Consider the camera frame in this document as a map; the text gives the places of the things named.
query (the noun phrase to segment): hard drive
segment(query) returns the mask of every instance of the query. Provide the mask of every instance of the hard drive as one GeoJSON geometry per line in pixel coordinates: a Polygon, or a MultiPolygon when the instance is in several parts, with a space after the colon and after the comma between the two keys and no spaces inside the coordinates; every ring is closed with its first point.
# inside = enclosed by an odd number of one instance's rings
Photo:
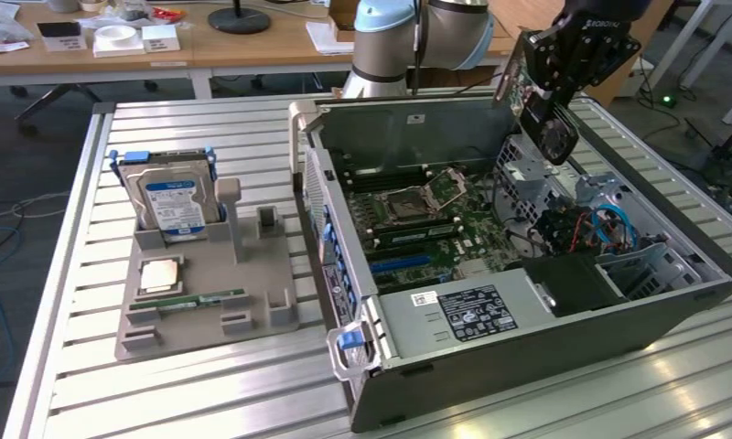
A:
{"type": "Polygon", "coordinates": [[[160,230],[167,242],[203,237],[223,218],[215,197],[216,156],[211,148],[171,153],[111,151],[111,169],[127,189],[143,230],[160,230]]]}

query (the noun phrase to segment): blue cable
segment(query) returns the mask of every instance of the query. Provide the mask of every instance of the blue cable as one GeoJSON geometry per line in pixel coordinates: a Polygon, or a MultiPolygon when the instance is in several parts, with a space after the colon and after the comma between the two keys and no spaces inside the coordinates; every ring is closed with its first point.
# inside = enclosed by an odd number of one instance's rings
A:
{"type": "Polygon", "coordinates": [[[3,323],[3,328],[5,330],[5,337],[8,342],[8,362],[5,366],[0,369],[0,378],[8,372],[15,362],[15,348],[13,348],[13,336],[11,335],[11,327],[8,326],[8,321],[5,319],[5,311],[3,309],[3,304],[0,303],[0,322],[3,323]]]}
{"type": "Polygon", "coordinates": [[[21,245],[21,233],[19,231],[19,229],[13,229],[12,227],[0,227],[0,230],[8,230],[11,232],[13,232],[13,234],[16,235],[16,241],[13,242],[13,248],[11,249],[11,251],[7,253],[7,255],[0,259],[0,264],[3,262],[5,262],[5,260],[13,256],[13,254],[16,253],[16,251],[20,249],[20,245],[21,245]]]}
{"type": "MultiPolygon", "coordinates": [[[[622,208],[619,208],[613,204],[603,204],[593,211],[593,223],[595,224],[595,227],[599,226],[599,216],[597,215],[597,213],[601,210],[610,210],[622,219],[622,221],[625,222],[626,229],[629,230],[630,236],[633,238],[633,245],[635,246],[635,248],[638,248],[638,245],[639,245],[638,233],[635,232],[635,228],[630,223],[630,218],[626,215],[626,212],[622,210],[622,208]]],[[[611,242],[611,240],[609,239],[609,235],[606,235],[603,230],[597,231],[597,236],[599,236],[599,239],[603,240],[603,242],[611,242]]]]}

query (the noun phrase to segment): motherboard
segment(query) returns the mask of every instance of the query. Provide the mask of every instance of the motherboard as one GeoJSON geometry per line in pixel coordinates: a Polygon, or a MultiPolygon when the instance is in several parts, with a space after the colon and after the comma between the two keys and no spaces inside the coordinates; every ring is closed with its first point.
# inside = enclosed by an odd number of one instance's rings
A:
{"type": "Polygon", "coordinates": [[[380,294],[496,273],[520,260],[482,176],[452,167],[428,172],[423,185],[347,194],[380,294]]]}

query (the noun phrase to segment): gray parts tray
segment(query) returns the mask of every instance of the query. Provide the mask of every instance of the gray parts tray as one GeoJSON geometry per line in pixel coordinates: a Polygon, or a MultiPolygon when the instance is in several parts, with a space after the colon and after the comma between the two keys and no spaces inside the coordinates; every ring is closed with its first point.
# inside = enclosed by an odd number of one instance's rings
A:
{"type": "Polygon", "coordinates": [[[128,267],[116,357],[162,356],[259,338],[299,327],[291,255],[275,208],[208,224],[208,238],[166,247],[158,230],[138,230],[128,267]],[[140,289],[142,268],[179,263],[178,283],[162,293],[140,289]]]}

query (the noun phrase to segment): gray floor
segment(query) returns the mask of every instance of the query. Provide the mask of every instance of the gray floor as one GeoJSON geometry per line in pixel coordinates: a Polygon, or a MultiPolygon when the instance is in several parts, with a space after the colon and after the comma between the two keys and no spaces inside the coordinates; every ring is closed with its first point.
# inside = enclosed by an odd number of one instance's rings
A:
{"type": "MultiPolygon", "coordinates": [[[[678,28],[658,34],[649,48],[649,59],[659,59],[678,35],[678,28]]],[[[689,45],[682,60],[674,66],[678,71],[685,67],[691,53],[701,47],[702,40],[689,45]]],[[[323,75],[326,85],[340,85],[344,76],[323,75]]],[[[142,82],[127,82],[117,85],[93,85],[95,92],[107,101],[164,101],[172,99],[192,99],[194,90],[187,80],[159,81],[160,90],[150,93],[142,82]]],[[[655,91],[659,95],[671,91],[675,77],[669,74],[655,91]]],[[[308,77],[302,80],[292,75],[279,75],[266,78],[267,91],[254,91],[250,79],[238,82],[223,82],[222,96],[250,94],[283,94],[312,92],[308,77]]],[[[31,97],[39,96],[48,87],[29,87],[31,97]]],[[[721,134],[727,134],[730,127],[719,123],[729,107],[732,105],[732,55],[723,52],[715,64],[706,71],[697,88],[697,102],[681,99],[679,106],[673,111],[679,117],[695,116],[706,120],[721,134]]],[[[40,129],[40,136],[24,138],[17,134],[12,118],[29,100],[11,96],[7,88],[0,88],[0,200],[16,200],[37,196],[43,193],[64,191],[73,181],[79,149],[84,137],[92,105],[76,93],[65,96],[53,106],[36,116],[33,123],[40,129]]],[[[631,100],[619,100],[611,106],[613,113],[637,134],[646,134],[655,128],[667,126],[671,119],[641,107],[631,100]]],[[[690,140],[683,136],[685,128],[669,130],[653,137],[653,144],[663,154],[674,160],[683,160],[690,152],[707,148],[702,141],[690,140]]],[[[33,211],[57,209],[61,200],[44,203],[33,211]]],[[[7,412],[13,394],[11,381],[17,378],[23,352],[29,339],[36,307],[51,264],[53,246],[61,223],[61,216],[47,219],[28,219],[21,226],[21,248],[15,256],[0,265],[0,298],[5,305],[7,317],[13,331],[17,347],[17,366],[1,378],[5,387],[0,387],[0,434],[5,425],[7,412]]],[[[0,219],[0,225],[13,225],[16,218],[0,219]]],[[[0,367],[7,361],[5,335],[0,329],[0,367]]]]}

